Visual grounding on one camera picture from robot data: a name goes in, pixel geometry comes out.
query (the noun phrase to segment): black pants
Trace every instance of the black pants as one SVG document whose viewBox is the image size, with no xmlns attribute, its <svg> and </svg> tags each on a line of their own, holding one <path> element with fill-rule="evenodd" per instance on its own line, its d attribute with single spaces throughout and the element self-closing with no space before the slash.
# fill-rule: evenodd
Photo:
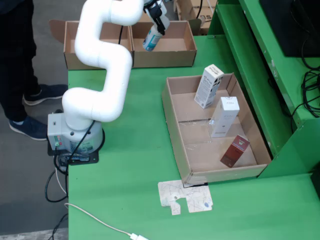
<svg viewBox="0 0 320 240">
<path fill-rule="evenodd" d="M 12 11 L 0 15 L 0 103 L 5 116 L 23 121 L 27 113 L 23 95 L 39 93 L 32 58 L 36 44 L 32 29 L 34 4 L 25 0 Z"/>
</svg>

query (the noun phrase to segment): black cable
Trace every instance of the black cable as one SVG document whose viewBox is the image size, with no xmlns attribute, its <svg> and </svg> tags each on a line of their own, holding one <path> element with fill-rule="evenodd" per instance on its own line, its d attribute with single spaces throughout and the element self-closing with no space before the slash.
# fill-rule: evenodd
<svg viewBox="0 0 320 240">
<path fill-rule="evenodd" d="M 304 56 L 304 49 L 305 49 L 305 45 L 306 45 L 306 42 L 309 40 L 309 37 L 310 37 L 310 32 L 305 28 L 303 27 L 297 20 L 296 18 L 294 17 L 294 14 L 292 12 L 293 10 L 293 2 L 291 4 L 291 9 L 290 9 L 290 14 L 291 14 L 291 17 L 292 19 L 295 21 L 295 23 L 299 26 L 300 29 L 302 29 L 304 32 L 307 33 L 307 37 L 306 39 L 304 40 L 302 46 L 301 46 L 301 59 L 302 59 L 302 62 L 303 64 L 308 68 L 310 69 L 309 71 L 307 71 L 305 74 L 304 74 L 304 77 L 303 77 L 303 81 L 302 81 L 302 84 L 301 84 L 301 90 L 302 90 L 302 103 L 299 104 L 293 111 L 292 115 L 291 115 L 291 119 L 290 119 L 290 126 L 291 126 L 291 131 L 292 133 L 294 133 L 294 129 L 293 129 L 293 121 L 294 121 L 294 115 L 296 113 L 296 111 L 298 110 L 298 108 L 300 106 L 304 106 L 305 109 L 307 109 L 315 118 L 319 118 L 320 116 L 317 114 L 317 113 L 320 113 L 320 107 L 315 107 L 315 106 L 311 106 L 309 103 L 320 98 L 320 95 L 317 96 L 317 97 L 314 97 L 313 99 L 311 100 L 308 100 L 307 98 L 307 92 L 308 91 L 312 91 L 312 90 L 315 90 L 315 89 L 319 89 L 320 90 L 320 66 L 318 67 L 312 67 L 310 66 L 306 59 L 305 59 L 305 56 Z M 307 83 L 309 83 L 311 80 L 313 80 L 314 78 L 316 78 L 316 81 L 315 82 L 312 82 L 311 84 L 307 85 Z"/>
<path fill-rule="evenodd" d="M 67 174 L 65 171 L 62 171 L 62 170 L 60 169 L 60 167 L 57 165 L 57 154 L 55 154 L 54 157 L 53 157 L 53 164 L 54 164 L 55 168 L 56 168 L 60 173 L 62 173 L 63 175 L 66 175 L 66 174 Z"/>
<path fill-rule="evenodd" d="M 49 237 L 48 240 L 50 240 L 50 239 L 55 240 L 55 237 L 54 237 L 54 236 L 55 236 L 55 233 L 56 233 L 56 231 L 58 230 L 60 224 L 61 224 L 63 221 L 67 220 L 67 218 L 65 218 L 66 216 L 68 216 L 68 213 L 65 214 L 65 215 L 63 215 L 63 217 L 60 219 L 59 223 L 54 227 L 54 229 L 53 229 L 53 231 L 52 231 L 52 235 L 51 235 L 51 237 Z"/>
<path fill-rule="evenodd" d="M 56 172 L 56 170 L 54 170 L 54 171 L 50 174 L 48 180 L 46 181 L 45 188 L 44 188 L 44 196 L 45 196 L 45 199 L 46 199 L 49 203 L 59 203 L 59 202 L 65 200 L 65 199 L 67 198 L 67 196 L 64 196 L 63 198 L 61 198 L 61 199 L 59 199 L 59 200 L 50 200 L 50 199 L 48 198 L 48 186 L 49 186 L 50 180 L 51 180 L 52 176 L 55 174 L 55 172 Z"/>
<path fill-rule="evenodd" d="M 196 19 L 199 18 L 199 16 L 200 16 L 200 13 L 201 13 L 201 10 L 202 10 L 202 3 L 203 3 L 203 0 L 201 0 L 201 2 L 200 2 L 200 8 L 199 8 L 198 15 L 196 16 Z"/>
<path fill-rule="evenodd" d="M 303 64 L 310 70 L 320 70 L 320 66 L 318 67 L 312 67 L 310 66 L 306 60 L 305 60 L 305 56 L 304 56 L 304 49 L 305 49 L 305 44 L 306 42 L 309 40 L 309 35 L 308 37 L 304 40 L 303 44 L 302 44 L 302 47 L 301 47 L 301 58 L 302 58 L 302 61 L 303 61 Z"/>
<path fill-rule="evenodd" d="M 315 98 L 307 101 L 307 103 L 310 103 L 310 102 L 312 102 L 312 101 L 314 101 L 314 100 L 316 100 L 316 99 L 318 99 L 318 98 L 320 98 L 320 96 L 317 96 L 317 97 L 315 97 Z M 295 108 L 295 110 L 293 111 L 293 113 L 292 113 L 292 115 L 291 115 L 291 131 L 292 131 L 292 133 L 294 133 L 294 129 L 293 129 L 293 125 L 292 125 L 293 119 L 294 119 L 294 115 L 295 115 L 296 111 L 298 110 L 298 108 L 299 108 L 300 106 L 302 106 L 303 104 L 304 104 L 304 102 L 301 103 L 301 104 L 299 104 L 299 105 Z"/>
<path fill-rule="evenodd" d="M 92 121 L 91 125 L 89 126 L 89 128 L 87 129 L 87 131 L 85 132 L 84 136 L 82 137 L 82 139 L 80 140 L 80 142 L 78 143 L 78 145 L 75 147 L 75 149 L 73 150 L 73 152 L 71 153 L 71 156 L 69 157 L 68 161 L 66 162 L 66 169 L 65 172 L 66 174 L 64 175 L 64 181 L 65 181 L 65 192 L 66 192 L 66 197 L 69 197 L 68 194 L 68 170 L 69 170 L 69 162 L 72 160 L 72 157 L 74 156 L 74 154 L 76 153 L 76 151 L 78 150 L 78 148 L 80 147 L 80 145 L 82 144 L 82 142 L 85 140 L 86 136 L 88 135 L 88 133 L 90 132 L 91 128 L 93 127 L 93 125 L 95 124 L 95 120 Z"/>
<path fill-rule="evenodd" d="M 118 44 L 120 44 L 120 42 L 121 42 L 121 36 L 122 36 L 122 31 L 123 31 L 123 30 L 124 30 L 124 26 L 121 26 Z"/>
</svg>

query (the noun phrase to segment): white product box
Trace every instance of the white product box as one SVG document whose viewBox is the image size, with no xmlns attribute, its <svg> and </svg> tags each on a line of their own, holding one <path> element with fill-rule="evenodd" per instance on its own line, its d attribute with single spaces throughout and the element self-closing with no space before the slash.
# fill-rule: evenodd
<svg viewBox="0 0 320 240">
<path fill-rule="evenodd" d="M 214 64 L 204 69 L 200 84 L 196 91 L 194 100 L 203 109 L 210 106 L 215 99 L 216 92 L 221 83 L 224 73 Z"/>
<path fill-rule="evenodd" d="M 208 125 L 210 136 L 212 138 L 225 137 L 239 110 L 237 97 L 221 97 Z"/>
</svg>

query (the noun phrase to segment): green workbench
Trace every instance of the green workbench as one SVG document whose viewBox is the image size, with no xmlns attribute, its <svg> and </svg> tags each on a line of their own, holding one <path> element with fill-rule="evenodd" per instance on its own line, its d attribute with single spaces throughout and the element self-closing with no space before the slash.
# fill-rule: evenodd
<svg viewBox="0 0 320 240">
<path fill-rule="evenodd" d="M 122 115 L 103 123 L 99 162 L 69 168 L 69 202 L 149 240 L 319 239 L 320 201 L 308 174 L 211 183 L 212 211 L 188 213 L 185 199 L 178 201 L 181 215 L 161 207 L 158 182 L 180 179 L 161 99 L 166 78 L 201 75 L 216 64 L 242 82 L 225 35 L 195 41 L 193 67 L 132 70 Z M 100 91 L 105 75 L 69 71 L 69 87 Z M 129 237 L 69 207 L 69 239 Z"/>
</svg>

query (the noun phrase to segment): red product box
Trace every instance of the red product box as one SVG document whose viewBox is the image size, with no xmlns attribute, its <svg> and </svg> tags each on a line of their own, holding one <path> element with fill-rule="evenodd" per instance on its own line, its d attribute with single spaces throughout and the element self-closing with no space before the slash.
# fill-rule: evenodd
<svg viewBox="0 0 320 240">
<path fill-rule="evenodd" d="M 220 162 L 229 168 L 232 168 L 245 152 L 249 144 L 250 142 L 247 139 L 237 135 L 228 150 L 221 158 Z"/>
</svg>

